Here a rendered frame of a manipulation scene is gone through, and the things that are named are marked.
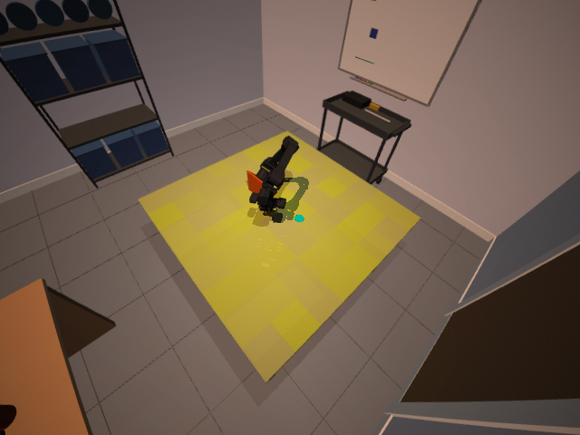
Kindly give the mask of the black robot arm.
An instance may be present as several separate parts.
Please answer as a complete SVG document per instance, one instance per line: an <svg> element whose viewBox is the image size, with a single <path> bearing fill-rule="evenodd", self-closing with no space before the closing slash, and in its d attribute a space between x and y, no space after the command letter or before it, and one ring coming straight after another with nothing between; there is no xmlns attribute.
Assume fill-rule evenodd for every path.
<svg viewBox="0 0 580 435"><path fill-rule="evenodd" d="M276 193L283 185L285 168L293 154L299 149L298 143L298 141L289 136L285 137L278 152L273 157L265 159L259 166L260 170L255 175L263 180L263 182L256 201L259 203L258 207L261 211L268 211L273 208L273 202L271 202L270 196L273 192ZM274 186L277 188L274 188Z"/></svg>

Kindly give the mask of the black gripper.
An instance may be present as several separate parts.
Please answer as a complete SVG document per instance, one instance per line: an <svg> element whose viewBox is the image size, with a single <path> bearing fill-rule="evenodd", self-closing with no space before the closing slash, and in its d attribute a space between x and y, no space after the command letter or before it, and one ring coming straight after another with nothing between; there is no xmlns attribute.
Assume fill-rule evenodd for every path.
<svg viewBox="0 0 580 435"><path fill-rule="evenodd" d="M249 202L256 204L256 198L258 193L253 192L249 198ZM285 198L274 198L274 192L270 196L271 202L273 202L273 208L285 208L286 199ZM272 212L273 208L271 208L270 212Z"/></svg>

